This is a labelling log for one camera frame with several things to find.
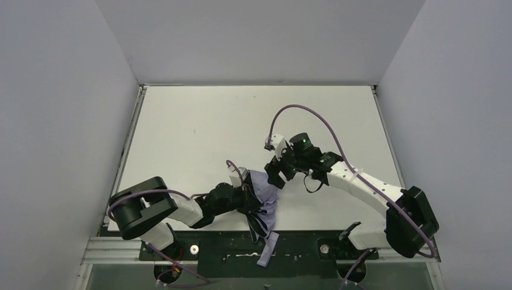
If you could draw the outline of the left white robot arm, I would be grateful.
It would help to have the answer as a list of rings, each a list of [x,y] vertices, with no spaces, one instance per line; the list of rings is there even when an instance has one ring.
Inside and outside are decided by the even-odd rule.
[[[212,224],[216,216],[230,211],[247,217],[252,235],[265,234],[269,228],[261,218],[268,210],[257,198],[249,177],[235,185],[221,182],[206,194],[187,196],[170,190],[163,179],[156,176],[113,195],[107,215],[117,224],[124,240],[140,238],[145,249],[153,247],[177,259],[183,247],[164,219],[197,229]]]

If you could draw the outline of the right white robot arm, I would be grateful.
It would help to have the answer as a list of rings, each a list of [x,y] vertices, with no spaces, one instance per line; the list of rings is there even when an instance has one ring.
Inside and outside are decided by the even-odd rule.
[[[405,258],[435,257],[432,242],[439,223],[424,191],[416,186],[403,188],[381,181],[362,169],[347,164],[334,152],[322,152],[306,133],[290,140],[273,134],[264,148],[275,155],[264,169],[268,182],[282,189],[296,174],[319,181],[320,186],[341,190],[364,202],[383,222],[354,222],[341,235],[357,250],[390,248]]]

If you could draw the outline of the black and lavender folding umbrella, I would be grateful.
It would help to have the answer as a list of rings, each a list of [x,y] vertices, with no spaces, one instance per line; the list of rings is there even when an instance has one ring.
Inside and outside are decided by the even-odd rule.
[[[265,172],[248,170],[248,177],[252,183],[252,195],[260,205],[256,210],[246,214],[246,220],[252,242],[257,243],[263,240],[265,243],[257,265],[267,267],[279,239],[279,234],[273,231],[277,220],[279,189],[268,183],[268,175]]]

